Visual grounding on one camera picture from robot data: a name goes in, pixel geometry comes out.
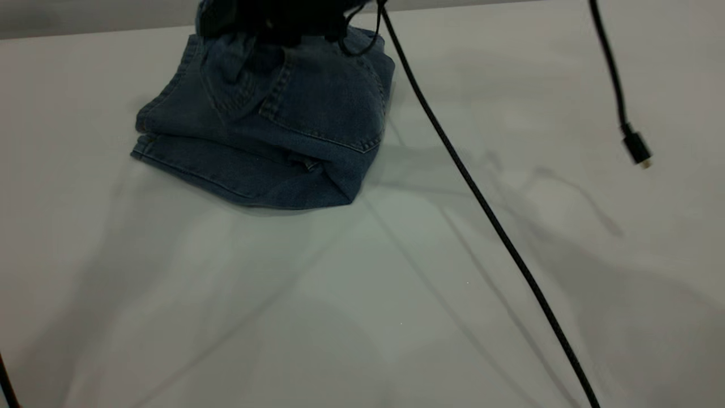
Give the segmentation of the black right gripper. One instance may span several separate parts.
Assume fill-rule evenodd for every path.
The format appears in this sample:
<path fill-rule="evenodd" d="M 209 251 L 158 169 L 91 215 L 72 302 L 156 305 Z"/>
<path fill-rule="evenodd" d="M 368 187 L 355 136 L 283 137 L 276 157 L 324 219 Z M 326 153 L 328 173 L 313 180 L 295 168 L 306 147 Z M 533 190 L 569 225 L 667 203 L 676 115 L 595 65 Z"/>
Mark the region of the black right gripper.
<path fill-rule="evenodd" d="M 197 34 L 245 33 L 283 46 L 296 46 L 304 38 L 335 42 L 346 34 L 347 15 L 362 8 L 363 1 L 202 1 Z"/>

